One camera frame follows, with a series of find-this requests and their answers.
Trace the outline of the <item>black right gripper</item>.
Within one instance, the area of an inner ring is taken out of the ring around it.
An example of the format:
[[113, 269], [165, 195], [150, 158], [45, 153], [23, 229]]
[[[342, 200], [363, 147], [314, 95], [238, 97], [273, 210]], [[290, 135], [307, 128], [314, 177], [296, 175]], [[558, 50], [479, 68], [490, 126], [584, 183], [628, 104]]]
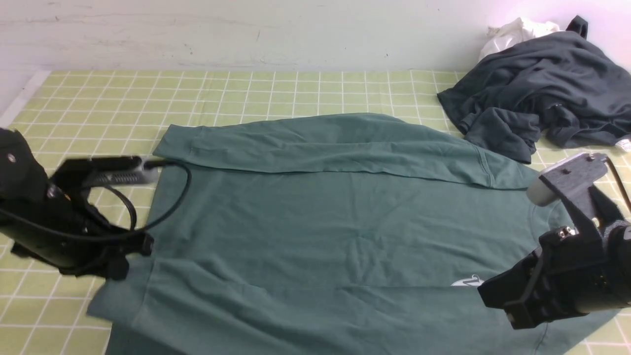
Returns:
[[505, 312], [514, 329], [630, 306], [630, 225], [602, 234], [546, 232], [539, 248], [478, 288], [483, 304]]

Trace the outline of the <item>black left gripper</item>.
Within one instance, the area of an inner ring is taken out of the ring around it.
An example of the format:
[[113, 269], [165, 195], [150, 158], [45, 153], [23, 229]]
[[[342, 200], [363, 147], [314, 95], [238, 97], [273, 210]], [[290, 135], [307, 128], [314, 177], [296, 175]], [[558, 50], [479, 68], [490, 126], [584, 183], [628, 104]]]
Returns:
[[155, 241], [136, 229], [137, 214], [128, 199], [123, 199], [128, 228], [112, 224], [89, 202], [92, 189], [111, 191], [113, 186], [57, 187], [15, 130], [1, 130], [0, 160], [1, 232], [13, 240], [12, 254], [41, 261], [65, 276], [116, 281], [128, 274], [128, 255], [152, 254]]

